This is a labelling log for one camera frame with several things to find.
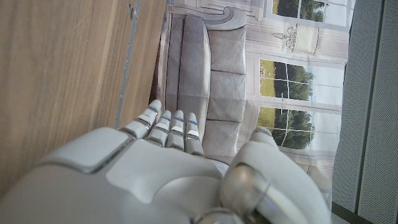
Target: sofa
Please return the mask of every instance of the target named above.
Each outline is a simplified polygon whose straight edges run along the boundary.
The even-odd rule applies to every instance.
[[[165,109],[195,113],[205,157],[229,164],[246,104],[246,15],[224,12],[212,21],[173,14]],[[240,18],[230,22],[233,16]]]

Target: white robotic arm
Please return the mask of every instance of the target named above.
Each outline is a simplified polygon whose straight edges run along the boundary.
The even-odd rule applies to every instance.
[[[226,174],[197,121],[155,100],[42,159],[0,199],[0,223],[329,223],[317,186],[257,128]]]

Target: window pane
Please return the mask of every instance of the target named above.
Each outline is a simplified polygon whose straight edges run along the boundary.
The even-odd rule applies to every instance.
[[[297,131],[311,131],[313,112],[307,111],[289,111],[289,126],[287,129],[294,129]]]
[[[314,132],[312,135],[311,150],[336,151],[339,140],[339,134]]]
[[[344,69],[309,67],[308,72],[313,74],[313,84],[315,85],[343,87]]]
[[[302,0],[300,18],[315,22],[323,22],[324,2],[314,0]]]
[[[278,146],[282,145],[282,142],[285,138],[285,133],[286,133],[286,130],[277,130],[277,129],[272,130],[272,132],[271,132],[272,137],[274,138],[274,140]]]
[[[260,78],[275,78],[274,62],[260,59]]]
[[[346,26],[347,7],[327,4],[325,23],[338,26]]]
[[[260,95],[275,97],[274,80],[260,78]]]
[[[342,105],[343,89],[330,86],[313,86],[312,101],[329,105]]]
[[[283,147],[291,149],[310,149],[313,134],[307,131],[288,131]]]
[[[311,84],[313,80],[313,72],[311,67],[298,65],[287,65],[287,74],[289,81]]]
[[[287,81],[260,79],[260,95],[287,98]]]
[[[274,62],[275,66],[275,78],[280,80],[286,80],[286,64],[280,62]]]
[[[289,82],[289,98],[311,101],[312,85]]]
[[[339,134],[341,129],[341,115],[315,112],[312,124],[312,131]]]
[[[297,18],[299,0],[274,0],[272,13],[280,16]]]
[[[286,129],[287,110],[282,110],[282,112],[281,110],[277,108],[260,108],[257,125],[267,128]]]

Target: gray sofa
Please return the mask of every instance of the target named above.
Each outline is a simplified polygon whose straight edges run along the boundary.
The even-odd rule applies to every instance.
[[[229,163],[246,103],[246,27],[210,29],[201,17],[173,15],[165,108],[195,113],[205,156]]]

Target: wooden panel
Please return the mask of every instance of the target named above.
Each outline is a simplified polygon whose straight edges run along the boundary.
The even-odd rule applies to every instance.
[[[128,124],[147,106],[159,49],[165,1],[141,0],[133,42],[126,92],[119,127]]]
[[[0,1],[0,196],[47,152],[114,126],[127,2]]]
[[[101,64],[101,69],[104,72],[104,76],[96,84],[96,107],[92,111],[90,128],[103,126],[115,128],[132,26],[132,17],[127,11],[129,4],[134,7],[136,0],[119,1],[116,13],[113,15],[114,21],[109,23],[107,35],[111,35],[111,45],[109,54],[103,55],[104,61]]]

